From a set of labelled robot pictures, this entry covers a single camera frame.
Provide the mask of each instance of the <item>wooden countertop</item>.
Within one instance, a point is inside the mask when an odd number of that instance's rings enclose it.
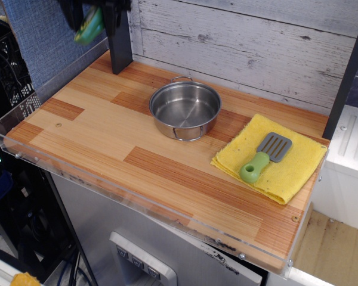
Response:
[[[108,196],[168,217],[220,249],[243,252],[249,261],[280,271],[283,264],[272,255],[289,259],[300,226],[292,216],[303,218],[317,172],[281,206],[210,161],[256,113],[325,145],[329,141],[321,136],[328,118],[206,83],[223,100],[217,124],[200,140],[180,142],[162,135],[149,112],[154,91],[178,75],[133,62],[116,76],[107,52],[8,137],[30,147],[22,152],[37,156],[48,170],[100,186]]]

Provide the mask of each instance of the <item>screw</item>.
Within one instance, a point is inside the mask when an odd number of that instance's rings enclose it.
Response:
[[[292,220],[294,222],[299,222],[300,221],[300,217],[299,216],[292,216]]]

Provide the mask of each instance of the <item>whitewashed wood backdrop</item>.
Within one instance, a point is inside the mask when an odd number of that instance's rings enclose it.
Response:
[[[358,0],[134,0],[134,60],[328,115]]]

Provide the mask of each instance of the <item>pot rim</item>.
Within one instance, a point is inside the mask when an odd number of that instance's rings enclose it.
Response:
[[[177,85],[193,85],[193,86],[197,86],[197,87],[200,87],[200,88],[205,88],[209,91],[211,91],[214,95],[217,96],[217,99],[218,99],[218,103],[219,103],[219,106],[218,106],[218,110],[217,112],[214,114],[214,116],[209,119],[208,121],[205,121],[204,123],[202,124],[199,124],[199,125],[194,125],[194,126],[189,126],[189,127],[180,127],[180,126],[174,126],[174,125],[170,125],[170,124],[167,124],[165,123],[164,121],[161,121],[160,119],[158,119],[156,117],[156,115],[154,114],[154,112],[152,111],[152,105],[153,105],[153,101],[155,98],[158,97],[159,93],[163,92],[164,90],[166,89],[169,89],[171,87],[174,87],[174,86],[177,86]],[[221,101],[221,97],[219,95],[219,93],[212,87],[210,87],[209,85],[206,85],[204,83],[201,83],[201,82],[194,82],[194,81],[183,81],[183,82],[172,82],[172,83],[169,83],[167,85],[164,85],[162,86],[161,88],[159,88],[158,90],[156,90],[153,95],[150,97],[150,101],[149,101],[149,109],[150,109],[150,113],[151,115],[154,117],[155,120],[157,120],[158,122],[161,122],[162,124],[164,124],[165,126],[167,127],[171,127],[171,128],[176,128],[176,129],[193,129],[193,128],[199,128],[201,126],[204,126],[204,125],[207,125],[209,122],[215,120],[215,118],[218,116],[220,110],[221,110],[221,105],[222,105],[222,101]]]

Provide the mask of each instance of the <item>yellow cloth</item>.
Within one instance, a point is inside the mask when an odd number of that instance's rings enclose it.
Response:
[[[270,132],[289,138],[292,147],[280,162],[271,161],[256,183],[246,183],[239,176],[240,168],[253,159]],[[279,204],[286,204],[314,173],[326,151],[324,145],[256,114],[211,164]]]
[[[40,282],[28,272],[16,274],[10,286],[40,286]]]

